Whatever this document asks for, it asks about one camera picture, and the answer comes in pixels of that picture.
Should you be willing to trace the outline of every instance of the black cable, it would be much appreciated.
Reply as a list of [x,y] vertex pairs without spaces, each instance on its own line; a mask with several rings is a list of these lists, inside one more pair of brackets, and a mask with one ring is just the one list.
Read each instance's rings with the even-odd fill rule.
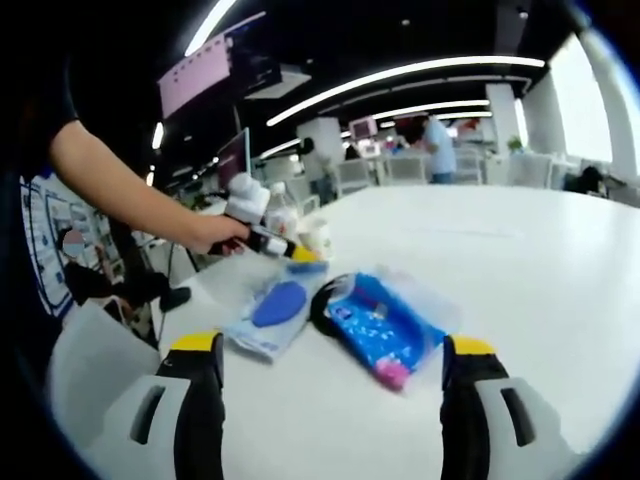
[[[167,266],[167,281],[169,282],[169,289],[171,289],[171,263],[173,260],[173,249],[176,244],[173,242],[171,244],[171,249],[169,250],[169,265]],[[160,341],[162,340],[162,332],[164,331],[164,320],[167,316],[167,312],[162,312],[162,319],[160,320],[160,328],[158,329],[158,350],[160,350]]]
[[38,282],[39,282],[38,290],[44,297],[44,300],[47,303],[47,306],[49,307],[49,313],[51,314],[51,316],[54,317],[56,320],[59,320],[59,318],[55,314],[55,307],[51,302],[51,300],[49,299],[47,290],[44,288],[44,281],[42,280],[42,272],[40,271],[40,261],[38,260],[38,251],[36,250],[36,238],[33,234],[33,212],[31,211],[31,198],[32,198],[32,192],[33,192],[32,182],[33,180],[30,180],[29,183],[27,184],[27,189],[29,190],[29,193],[27,195],[27,203],[29,204],[28,208],[29,208],[29,230],[31,233],[31,248],[33,250],[33,258],[36,264],[35,266],[36,276],[38,277]]

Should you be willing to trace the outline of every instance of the ceiling light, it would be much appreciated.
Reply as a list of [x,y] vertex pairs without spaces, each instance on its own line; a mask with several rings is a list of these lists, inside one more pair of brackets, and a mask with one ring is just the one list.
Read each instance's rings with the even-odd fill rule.
[[479,117],[491,117],[491,112],[458,112],[458,113],[443,113],[442,115],[436,115],[438,120],[450,120],[452,118],[479,118]]
[[367,75],[356,80],[352,80],[340,86],[331,88],[325,92],[322,92],[318,95],[315,95],[303,102],[294,105],[293,107],[285,110],[284,112],[279,113],[275,117],[269,119],[267,121],[268,127],[273,127],[278,123],[286,120],[287,118],[299,113],[303,110],[306,110],[309,107],[312,107],[320,102],[323,102],[331,97],[336,95],[340,95],[341,93],[348,92],[355,88],[362,87],[364,85],[369,85],[371,83],[379,82],[382,80],[386,80],[388,78],[397,77],[400,75],[405,75],[407,73],[415,73],[421,72],[425,70],[433,70],[437,68],[445,68],[445,67],[455,67],[462,65],[524,65],[528,67],[544,67],[545,62],[543,60],[537,60],[534,58],[524,58],[524,57],[509,57],[509,56],[499,56],[499,55],[487,55],[487,56],[470,56],[470,57],[453,57],[453,58],[442,58],[439,60],[428,60],[426,62],[412,63],[410,65],[404,65],[402,67],[391,68],[389,70],[384,70],[382,72],[374,73],[372,75]]
[[296,138],[295,140],[291,140],[289,142],[283,143],[282,145],[278,145],[277,147],[273,147],[271,150],[267,150],[266,152],[263,152],[260,155],[260,158],[261,159],[265,159],[267,157],[270,157],[274,153],[281,152],[282,150],[285,150],[285,149],[287,149],[289,147],[294,147],[294,146],[298,145],[299,143],[300,143],[300,139]]
[[425,112],[427,110],[438,110],[441,108],[486,107],[488,105],[489,105],[489,100],[461,100],[457,102],[431,103],[429,105],[419,105],[417,107],[399,108],[398,110],[391,110],[390,112],[377,113],[373,115],[373,118],[376,120],[380,120],[382,118],[397,117],[399,115],[406,115],[408,113]]
[[185,57],[188,57],[204,45],[211,32],[218,26],[222,17],[233,7],[234,3],[236,3],[236,0],[218,0],[193,36],[187,50],[184,52]]
[[153,140],[151,140],[151,148],[157,150],[162,144],[162,137],[164,137],[164,127],[162,122],[156,124],[156,130],[153,132]]

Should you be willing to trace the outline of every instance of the blue sponge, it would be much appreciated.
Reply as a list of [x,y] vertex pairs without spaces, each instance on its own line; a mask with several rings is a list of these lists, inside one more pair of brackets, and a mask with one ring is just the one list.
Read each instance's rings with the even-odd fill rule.
[[278,283],[255,309],[251,321],[258,328],[279,325],[295,317],[306,302],[307,292],[299,283]]

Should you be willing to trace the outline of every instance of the ceiling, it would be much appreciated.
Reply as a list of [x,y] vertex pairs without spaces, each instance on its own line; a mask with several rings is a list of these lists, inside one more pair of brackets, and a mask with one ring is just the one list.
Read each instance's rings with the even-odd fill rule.
[[[135,10],[130,1],[90,3],[78,22],[80,41],[74,45],[71,63],[72,93],[83,122],[139,174],[155,164],[160,186],[171,181],[175,170],[210,161],[235,133],[232,109],[215,98],[208,98],[197,115],[169,122],[161,151],[154,152],[150,144],[161,119],[156,81],[183,58],[215,1],[141,0],[134,2]],[[535,82],[544,69],[469,66],[414,73],[347,92],[266,127],[269,118],[312,95],[391,67],[464,55],[548,60],[571,30],[556,0],[395,0],[385,4],[392,6],[374,7],[366,0],[237,0],[216,32],[267,11],[272,34],[264,39],[265,46],[281,63],[296,65],[312,77],[284,98],[237,102],[242,125],[251,128],[252,155],[294,138],[298,124],[333,106],[337,108],[326,114],[346,125],[355,118],[403,107],[486,98],[483,82],[384,92],[403,84],[468,75],[513,75]],[[519,9],[529,13],[527,19],[520,17]],[[522,95],[525,82],[511,83]]]

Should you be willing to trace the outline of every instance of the person in blue shirt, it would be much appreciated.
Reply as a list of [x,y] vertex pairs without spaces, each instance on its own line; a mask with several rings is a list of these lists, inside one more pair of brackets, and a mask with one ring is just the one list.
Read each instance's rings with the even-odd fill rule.
[[433,115],[423,119],[424,134],[422,140],[425,149],[431,154],[431,183],[449,185],[454,182],[456,172],[456,154],[453,140],[444,124]]

